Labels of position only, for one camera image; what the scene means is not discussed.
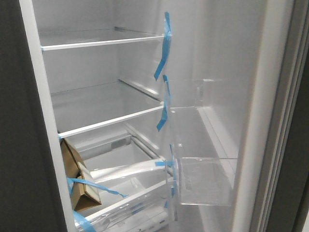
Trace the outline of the upper clear door bin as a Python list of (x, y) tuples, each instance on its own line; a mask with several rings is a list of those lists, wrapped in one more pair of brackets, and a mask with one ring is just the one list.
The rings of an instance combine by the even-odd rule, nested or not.
[(168, 113), (173, 108), (224, 108), (233, 102), (231, 88), (223, 79), (169, 80), (166, 85), (165, 109)]

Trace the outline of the clear door bin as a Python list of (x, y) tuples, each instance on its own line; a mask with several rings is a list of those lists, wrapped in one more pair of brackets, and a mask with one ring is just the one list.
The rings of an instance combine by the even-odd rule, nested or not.
[(233, 102), (231, 88), (223, 79), (169, 80), (166, 85), (165, 109), (168, 113), (173, 108), (224, 108)]
[(173, 145), (176, 168), (171, 172), (169, 207), (172, 220), (180, 218), (180, 207), (201, 206), (233, 215), (234, 185), (237, 159), (228, 157), (180, 157), (181, 150)]

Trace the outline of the white fridge interior body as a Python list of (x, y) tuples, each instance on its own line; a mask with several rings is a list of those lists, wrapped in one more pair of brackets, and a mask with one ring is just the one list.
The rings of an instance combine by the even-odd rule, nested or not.
[[(75, 225), (65, 183), (65, 166), (60, 155), (62, 138), (58, 136), (52, 94), (122, 81), (164, 103), (166, 84), (163, 75), (168, 76), (169, 57), (159, 78), (155, 80), (154, 73), (162, 57), (163, 39), (43, 51), (39, 34), (116, 28), (164, 34), (164, 12), (168, 12), (172, 2), (173, 0), (20, 1), (69, 231), (77, 231), (80, 227)], [(94, 171), (95, 180), (101, 184), (127, 176), (171, 176), (165, 166), (155, 166), (156, 161), (170, 160), (168, 121), (160, 131), (156, 128), (161, 114), (162, 109), (64, 139), (81, 152), (87, 167)]]

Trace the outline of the middle glass fridge shelf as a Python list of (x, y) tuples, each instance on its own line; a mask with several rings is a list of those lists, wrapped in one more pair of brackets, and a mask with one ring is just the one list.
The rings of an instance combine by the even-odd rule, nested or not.
[(51, 96), (60, 138), (109, 126), (153, 111), (163, 103), (122, 82), (114, 82)]

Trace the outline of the glass fridge shelf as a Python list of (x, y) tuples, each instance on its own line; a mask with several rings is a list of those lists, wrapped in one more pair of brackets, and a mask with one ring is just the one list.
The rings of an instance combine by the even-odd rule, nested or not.
[(114, 82), (51, 96), (60, 138), (109, 126), (153, 111), (163, 103), (122, 82)]
[(151, 34), (126, 29), (98, 29), (39, 34), (43, 51), (83, 48), (145, 41), (160, 41), (164, 34)]

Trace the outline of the lower clear door bin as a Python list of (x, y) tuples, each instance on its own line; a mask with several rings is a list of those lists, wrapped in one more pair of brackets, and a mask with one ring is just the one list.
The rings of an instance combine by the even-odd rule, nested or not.
[(169, 207), (172, 220), (180, 218), (180, 207), (201, 206), (233, 215), (234, 185), (237, 159), (228, 157), (180, 157), (181, 150), (173, 145), (176, 168), (171, 172)]

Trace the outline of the upper glass fridge shelf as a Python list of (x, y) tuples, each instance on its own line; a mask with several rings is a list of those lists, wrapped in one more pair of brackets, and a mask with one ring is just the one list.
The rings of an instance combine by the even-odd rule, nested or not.
[(43, 51), (83, 48), (145, 41), (160, 41), (164, 34), (151, 34), (126, 29), (98, 29), (39, 34)]

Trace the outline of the blue tape strip middle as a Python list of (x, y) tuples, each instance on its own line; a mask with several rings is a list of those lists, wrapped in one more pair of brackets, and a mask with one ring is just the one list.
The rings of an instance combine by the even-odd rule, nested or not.
[(164, 74), (163, 80), (164, 80), (164, 83), (166, 84), (166, 93), (165, 93), (165, 96), (164, 96), (164, 103), (163, 103), (161, 118), (160, 118), (160, 121), (158, 122), (158, 124), (156, 126), (158, 131), (160, 131), (163, 128), (163, 126), (165, 125), (165, 123), (168, 120), (168, 105), (170, 104), (170, 97), (171, 97), (168, 76)]

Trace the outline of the blue tape strip lower bin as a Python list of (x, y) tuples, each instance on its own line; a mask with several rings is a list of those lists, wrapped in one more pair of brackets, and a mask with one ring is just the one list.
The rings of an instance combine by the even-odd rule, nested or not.
[(166, 159), (164, 161), (156, 161), (155, 162), (156, 167), (168, 166), (170, 168), (176, 168), (177, 162), (176, 162), (176, 158), (175, 158), (175, 154), (174, 154), (174, 150), (173, 150), (173, 145), (169, 144), (169, 148), (170, 148), (170, 152), (171, 152), (171, 159)]

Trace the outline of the blue tape strip top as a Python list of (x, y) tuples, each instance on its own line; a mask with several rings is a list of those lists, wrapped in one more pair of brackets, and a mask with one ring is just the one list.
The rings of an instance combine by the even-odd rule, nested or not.
[(164, 12), (165, 25), (164, 25), (164, 39), (162, 43), (162, 57), (158, 64), (158, 67), (154, 73), (154, 78), (157, 80), (168, 60), (171, 44), (171, 25), (170, 25), (170, 14), (169, 12)]

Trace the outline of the clear crisper drawer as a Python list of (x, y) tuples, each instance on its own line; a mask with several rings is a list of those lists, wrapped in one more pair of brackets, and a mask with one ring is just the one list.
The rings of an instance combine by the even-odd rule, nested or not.
[(165, 232), (169, 222), (166, 181), (171, 176), (122, 177), (102, 185), (121, 195), (99, 191), (102, 204), (80, 211), (98, 232)]

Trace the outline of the blue tape strip on box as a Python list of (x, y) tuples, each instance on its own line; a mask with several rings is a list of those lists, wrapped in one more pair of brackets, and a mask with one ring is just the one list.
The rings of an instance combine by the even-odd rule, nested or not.
[(80, 183), (80, 184), (86, 184), (88, 186), (92, 186), (92, 187), (95, 187), (97, 189), (100, 189), (100, 190), (103, 190), (103, 191), (106, 191), (108, 193), (111, 193), (111, 194), (114, 194), (114, 195), (120, 195), (122, 196), (123, 198), (127, 197), (128, 194), (122, 194), (116, 190), (112, 190), (112, 189), (109, 189), (105, 186), (102, 186), (102, 185), (98, 185), (94, 182), (91, 182), (91, 181), (88, 181), (88, 180), (85, 180), (85, 179), (79, 179), (79, 178), (70, 178), (70, 177), (67, 177), (67, 183), (68, 183), (68, 188), (69, 188), (69, 193), (70, 195), (72, 195), (72, 187), (73, 187), (73, 183)]

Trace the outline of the brown cardboard box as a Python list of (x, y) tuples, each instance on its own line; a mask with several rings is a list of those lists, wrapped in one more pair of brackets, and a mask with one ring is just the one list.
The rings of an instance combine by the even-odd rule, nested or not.
[[(92, 182), (93, 178), (75, 147), (66, 139), (60, 140), (60, 147), (66, 176)], [(73, 210), (79, 212), (101, 205), (97, 188), (78, 182), (69, 184), (69, 187), (71, 187), (70, 200)]]

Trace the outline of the blue tape strip on drawer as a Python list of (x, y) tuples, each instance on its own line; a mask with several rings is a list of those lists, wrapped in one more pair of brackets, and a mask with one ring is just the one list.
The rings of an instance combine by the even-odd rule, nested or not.
[(72, 211), (75, 221), (82, 227), (85, 232), (96, 232), (91, 223), (81, 214), (76, 211)]

